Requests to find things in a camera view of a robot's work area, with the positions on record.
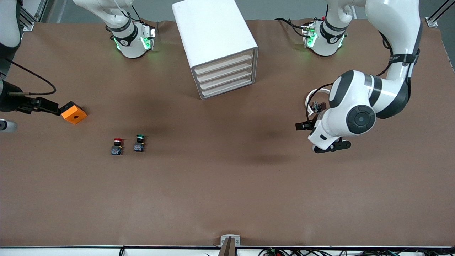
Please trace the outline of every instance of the orange cube with hole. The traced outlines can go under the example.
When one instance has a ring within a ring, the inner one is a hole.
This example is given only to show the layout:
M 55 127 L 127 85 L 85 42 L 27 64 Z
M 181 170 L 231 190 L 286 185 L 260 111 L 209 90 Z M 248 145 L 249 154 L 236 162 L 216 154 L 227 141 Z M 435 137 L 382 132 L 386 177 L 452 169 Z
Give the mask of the orange cube with hole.
M 84 118 L 87 117 L 87 114 L 77 107 L 76 105 L 73 105 L 69 109 L 65 110 L 62 112 L 61 116 L 68 122 L 72 124 L 77 124 L 78 122 L 82 121 Z

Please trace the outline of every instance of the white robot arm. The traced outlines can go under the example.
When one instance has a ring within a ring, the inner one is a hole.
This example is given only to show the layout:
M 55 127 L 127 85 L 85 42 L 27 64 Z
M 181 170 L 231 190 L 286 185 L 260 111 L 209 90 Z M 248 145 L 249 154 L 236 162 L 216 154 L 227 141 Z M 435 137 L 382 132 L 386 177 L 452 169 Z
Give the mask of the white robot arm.
M 334 2 L 353 3 L 352 0 L 329 1 L 331 5 L 336 6 Z M 340 137 L 366 133 L 374 126 L 376 117 L 380 119 L 392 117 L 403 110 L 409 101 L 412 69 L 419 55 L 422 30 L 419 1 L 363 2 L 368 20 L 384 35 L 391 46 L 392 55 L 389 59 L 387 78 L 382 79 L 350 70 L 335 80 L 329 95 L 330 108 L 322 111 L 311 123 L 296 124 L 297 130 L 312 129 L 308 140 L 313 143 L 315 146 L 313 149 L 317 153 L 335 151 L 337 145 L 334 143 L 341 143 L 337 142 Z M 328 20 L 331 25 L 349 24 L 343 23 L 341 19 L 337 20 L 337 17 L 344 17 L 346 21 L 350 21 L 350 15 L 340 12 L 337 15 L 330 14 L 329 12 L 324 21 Z M 320 38 L 315 42 L 315 46 L 318 41 L 325 43 L 325 48 L 322 46 L 318 49 L 327 50 L 328 46 L 333 46 Z M 332 47 L 331 51 L 336 51 L 337 46 L 335 47 Z
M 114 35 L 117 49 L 128 58 L 138 58 L 153 49 L 155 28 L 132 20 L 123 8 L 133 0 L 73 0 L 74 3 L 98 16 Z
M 305 39 L 306 47 L 321 56 L 330 56 L 341 47 L 344 33 L 353 18 L 349 5 L 365 7 L 366 0 L 326 0 L 327 14 L 323 20 L 310 24 L 312 32 L 304 31 L 310 36 Z
M 22 1 L 0 0 L 0 59 L 13 53 L 20 44 L 19 12 Z

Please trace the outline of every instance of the brown mat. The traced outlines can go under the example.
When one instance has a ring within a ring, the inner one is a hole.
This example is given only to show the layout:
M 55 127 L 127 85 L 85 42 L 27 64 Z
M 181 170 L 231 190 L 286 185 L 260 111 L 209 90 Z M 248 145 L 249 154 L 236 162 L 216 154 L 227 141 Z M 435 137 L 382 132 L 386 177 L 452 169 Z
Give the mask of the brown mat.
M 366 20 L 330 57 L 282 22 L 248 26 L 257 82 L 203 101 L 174 22 L 139 59 L 103 24 L 36 24 L 15 61 L 89 117 L 2 113 L 19 130 L 0 134 L 0 245 L 210 245 L 225 233 L 246 245 L 455 244 L 455 75 L 439 30 L 424 28 L 402 113 L 349 150 L 314 154 L 294 127 L 305 95 L 349 69 L 379 73 L 388 50 Z M 8 81 L 48 90 L 15 67 Z M 123 156 L 110 155 L 114 137 Z

